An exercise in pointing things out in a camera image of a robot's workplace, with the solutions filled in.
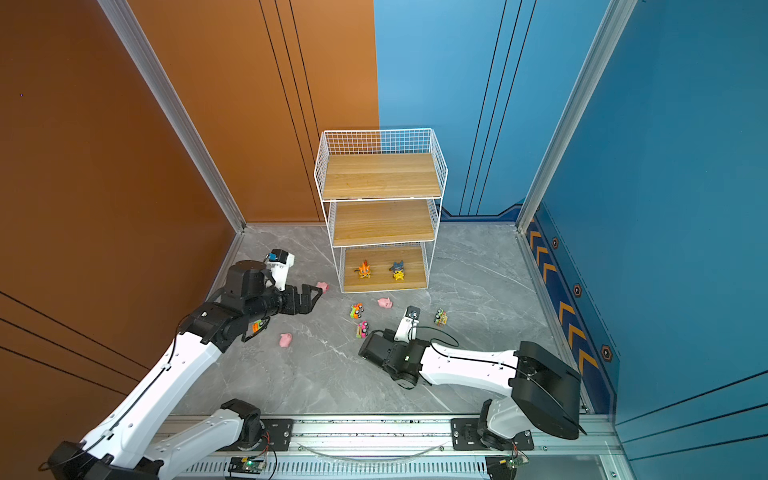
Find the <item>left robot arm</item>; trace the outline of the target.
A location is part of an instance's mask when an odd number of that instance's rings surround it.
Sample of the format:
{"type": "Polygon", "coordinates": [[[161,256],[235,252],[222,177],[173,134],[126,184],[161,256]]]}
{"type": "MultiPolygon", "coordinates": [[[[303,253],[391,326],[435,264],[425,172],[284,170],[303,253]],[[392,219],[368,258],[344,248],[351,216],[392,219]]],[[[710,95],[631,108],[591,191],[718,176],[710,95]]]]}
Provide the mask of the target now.
{"type": "Polygon", "coordinates": [[[63,441],[38,467],[57,479],[173,479],[227,446],[268,444],[261,411],[238,399],[165,441],[154,437],[197,379],[236,341],[262,333],[278,315],[307,315],[324,290],[287,282],[292,254],[229,267],[225,284],[186,315],[154,367],[98,426],[78,442],[63,441]]]}

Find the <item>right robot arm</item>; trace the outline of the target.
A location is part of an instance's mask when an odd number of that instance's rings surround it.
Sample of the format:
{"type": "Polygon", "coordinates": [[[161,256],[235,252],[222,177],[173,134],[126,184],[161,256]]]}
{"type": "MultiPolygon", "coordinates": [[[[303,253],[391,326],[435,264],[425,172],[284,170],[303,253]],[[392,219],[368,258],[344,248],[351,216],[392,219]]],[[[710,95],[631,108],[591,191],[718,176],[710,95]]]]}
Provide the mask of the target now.
{"type": "Polygon", "coordinates": [[[367,334],[358,355],[405,389],[420,380],[494,393],[477,419],[477,443],[496,450],[530,450],[536,429],[563,440],[586,431],[580,424],[582,376],[541,345],[522,341],[515,350],[464,350],[456,340],[421,339],[390,329],[367,334]]]}

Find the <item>pink toy truck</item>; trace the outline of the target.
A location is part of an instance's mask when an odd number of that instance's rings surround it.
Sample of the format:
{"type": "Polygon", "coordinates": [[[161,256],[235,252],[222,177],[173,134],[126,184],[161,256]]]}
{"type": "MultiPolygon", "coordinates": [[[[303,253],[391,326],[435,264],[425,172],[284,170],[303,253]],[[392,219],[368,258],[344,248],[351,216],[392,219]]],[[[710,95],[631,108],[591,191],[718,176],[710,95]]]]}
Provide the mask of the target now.
{"type": "Polygon", "coordinates": [[[360,339],[364,339],[369,330],[369,324],[367,321],[362,321],[357,326],[357,337],[360,339]]]}

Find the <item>green toy car right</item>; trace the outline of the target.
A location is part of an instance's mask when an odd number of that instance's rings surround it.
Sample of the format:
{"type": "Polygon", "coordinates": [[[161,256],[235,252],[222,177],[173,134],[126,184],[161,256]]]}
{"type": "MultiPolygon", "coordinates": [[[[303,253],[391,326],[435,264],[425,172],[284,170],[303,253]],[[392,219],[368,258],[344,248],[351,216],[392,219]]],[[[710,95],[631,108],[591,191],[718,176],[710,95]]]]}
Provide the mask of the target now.
{"type": "Polygon", "coordinates": [[[443,327],[447,324],[448,314],[444,309],[438,309],[435,314],[435,324],[439,327],[443,327]]]}

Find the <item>orange pikachu figure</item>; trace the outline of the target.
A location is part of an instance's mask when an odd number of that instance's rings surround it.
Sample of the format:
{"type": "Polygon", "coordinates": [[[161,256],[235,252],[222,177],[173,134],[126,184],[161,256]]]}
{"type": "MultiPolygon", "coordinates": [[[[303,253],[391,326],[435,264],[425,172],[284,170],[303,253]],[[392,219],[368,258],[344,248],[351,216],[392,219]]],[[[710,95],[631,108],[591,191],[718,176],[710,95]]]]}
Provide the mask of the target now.
{"type": "Polygon", "coordinates": [[[363,260],[360,266],[354,269],[354,272],[360,279],[369,279],[372,274],[371,266],[367,260],[363,260]]]}

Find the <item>grey hooded pikachu figure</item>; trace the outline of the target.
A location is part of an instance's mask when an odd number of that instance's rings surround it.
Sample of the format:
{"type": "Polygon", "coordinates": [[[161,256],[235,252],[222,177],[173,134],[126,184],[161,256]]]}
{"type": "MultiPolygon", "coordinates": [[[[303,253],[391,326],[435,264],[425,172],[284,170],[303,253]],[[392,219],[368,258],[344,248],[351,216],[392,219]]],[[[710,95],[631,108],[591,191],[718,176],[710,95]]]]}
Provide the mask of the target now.
{"type": "Polygon", "coordinates": [[[403,281],[405,279],[405,262],[395,261],[390,267],[390,272],[395,281],[403,281]]]}

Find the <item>right circuit board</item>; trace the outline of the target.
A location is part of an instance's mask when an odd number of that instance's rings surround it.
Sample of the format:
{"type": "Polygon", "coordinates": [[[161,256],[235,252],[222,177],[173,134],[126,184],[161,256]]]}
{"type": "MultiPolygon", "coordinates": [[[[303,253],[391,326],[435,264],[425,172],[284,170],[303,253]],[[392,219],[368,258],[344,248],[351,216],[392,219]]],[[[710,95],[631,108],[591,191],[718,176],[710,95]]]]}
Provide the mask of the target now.
{"type": "Polygon", "coordinates": [[[515,480],[520,468],[529,462],[530,459],[523,452],[485,457],[486,472],[490,480],[515,480]]]}

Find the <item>circuit board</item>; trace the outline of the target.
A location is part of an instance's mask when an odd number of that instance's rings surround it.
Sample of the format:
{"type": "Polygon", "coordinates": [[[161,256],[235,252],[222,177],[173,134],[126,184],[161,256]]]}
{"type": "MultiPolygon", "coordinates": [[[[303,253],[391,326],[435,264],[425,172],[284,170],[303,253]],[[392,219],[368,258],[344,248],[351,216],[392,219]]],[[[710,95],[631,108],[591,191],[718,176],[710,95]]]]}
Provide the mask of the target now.
{"type": "Polygon", "coordinates": [[[267,471],[269,462],[255,456],[232,457],[228,466],[228,475],[261,475],[267,471]]]}
{"type": "Polygon", "coordinates": [[[520,468],[529,462],[530,459],[523,452],[485,457],[486,472],[490,480],[515,480],[520,468]]]}

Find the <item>left circuit board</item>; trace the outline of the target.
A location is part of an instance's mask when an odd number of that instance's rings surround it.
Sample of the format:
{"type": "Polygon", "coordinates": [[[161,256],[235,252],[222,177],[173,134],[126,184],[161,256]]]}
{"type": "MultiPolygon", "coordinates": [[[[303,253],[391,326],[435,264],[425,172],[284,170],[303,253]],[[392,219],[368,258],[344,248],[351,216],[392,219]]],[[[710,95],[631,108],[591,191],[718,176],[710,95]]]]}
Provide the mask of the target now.
{"type": "Polygon", "coordinates": [[[267,471],[269,462],[255,456],[232,457],[228,466],[228,475],[261,475],[267,471]]]}

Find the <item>aluminium rail frame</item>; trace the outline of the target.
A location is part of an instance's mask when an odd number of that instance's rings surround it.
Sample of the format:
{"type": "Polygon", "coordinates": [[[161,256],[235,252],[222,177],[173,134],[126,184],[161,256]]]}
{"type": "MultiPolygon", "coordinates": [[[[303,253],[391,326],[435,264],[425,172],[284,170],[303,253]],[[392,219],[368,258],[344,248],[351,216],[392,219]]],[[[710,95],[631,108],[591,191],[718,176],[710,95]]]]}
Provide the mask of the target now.
{"type": "MultiPolygon", "coordinates": [[[[456,451],[450,420],[474,414],[272,415],[294,420],[286,452],[216,451],[181,473],[183,479],[489,479],[485,457],[513,451],[456,451]],[[228,475],[232,457],[269,462],[261,475],[228,475]]],[[[586,431],[563,440],[532,430],[535,449],[516,479],[631,479],[634,474],[613,426],[587,415],[586,431]]]]}

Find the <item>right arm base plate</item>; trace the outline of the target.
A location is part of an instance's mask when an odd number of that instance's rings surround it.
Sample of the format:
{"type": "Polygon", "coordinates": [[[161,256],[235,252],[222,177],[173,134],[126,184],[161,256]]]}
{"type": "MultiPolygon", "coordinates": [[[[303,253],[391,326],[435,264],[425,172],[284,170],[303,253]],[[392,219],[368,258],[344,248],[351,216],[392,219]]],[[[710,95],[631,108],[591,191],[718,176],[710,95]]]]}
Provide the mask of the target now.
{"type": "Polygon", "coordinates": [[[535,449],[533,437],[529,431],[520,432],[513,438],[504,438],[481,426],[479,418],[453,418],[449,424],[453,449],[456,451],[528,452],[535,449]]]}

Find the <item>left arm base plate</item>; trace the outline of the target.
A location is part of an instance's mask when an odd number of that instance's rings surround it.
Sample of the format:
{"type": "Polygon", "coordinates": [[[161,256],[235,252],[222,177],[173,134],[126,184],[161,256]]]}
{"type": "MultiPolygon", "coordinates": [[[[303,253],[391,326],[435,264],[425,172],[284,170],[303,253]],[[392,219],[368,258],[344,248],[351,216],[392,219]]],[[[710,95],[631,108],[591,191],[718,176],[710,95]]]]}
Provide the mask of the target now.
{"type": "Polygon", "coordinates": [[[247,439],[222,447],[219,452],[286,452],[289,450],[294,420],[290,418],[266,418],[260,420],[259,435],[253,442],[247,439]]]}

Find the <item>left aluminium corner post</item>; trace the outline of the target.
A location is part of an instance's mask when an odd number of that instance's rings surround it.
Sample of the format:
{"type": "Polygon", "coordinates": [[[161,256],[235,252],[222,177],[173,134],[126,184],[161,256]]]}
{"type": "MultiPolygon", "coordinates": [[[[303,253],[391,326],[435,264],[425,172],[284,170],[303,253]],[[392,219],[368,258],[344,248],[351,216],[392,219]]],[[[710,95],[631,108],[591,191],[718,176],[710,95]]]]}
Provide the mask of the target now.
{"type": "Polygon", "coordinates": [[[98,4],[229,224],[241,233],[247,226],[244,215],[129,3],[99,0],[98,4]]]}

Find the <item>aluminium corner post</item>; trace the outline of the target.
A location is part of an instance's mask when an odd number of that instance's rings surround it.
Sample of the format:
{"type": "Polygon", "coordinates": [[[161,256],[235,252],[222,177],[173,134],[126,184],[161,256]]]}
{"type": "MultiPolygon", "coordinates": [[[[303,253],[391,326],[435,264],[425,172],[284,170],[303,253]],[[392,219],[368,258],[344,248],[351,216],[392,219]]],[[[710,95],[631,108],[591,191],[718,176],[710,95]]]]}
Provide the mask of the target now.
{"type": "Polygon", "coordinates": [[[247,226],[244,215],[129,3],[99,0],[98,4],[229,224],[241,233],[247,226]]]}
{"type": "Polygon", "coordinates": [[[516,221],[518,234],[525,234],[532,222],[637,3],[609,2],[522,205],[516,221]]]}

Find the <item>right aluminium corner post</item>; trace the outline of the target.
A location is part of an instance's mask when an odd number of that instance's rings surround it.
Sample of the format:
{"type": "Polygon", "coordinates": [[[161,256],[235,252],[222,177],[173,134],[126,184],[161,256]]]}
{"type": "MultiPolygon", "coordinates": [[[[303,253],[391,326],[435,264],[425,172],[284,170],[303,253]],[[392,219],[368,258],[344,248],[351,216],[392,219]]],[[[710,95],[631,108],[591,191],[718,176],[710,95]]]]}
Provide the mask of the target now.
{"type": "Polygon", "coordinates": [[[609,2],[522,205],[516,221],[518,234],[525,234],[532,222],[637,3],[609,2]]]}

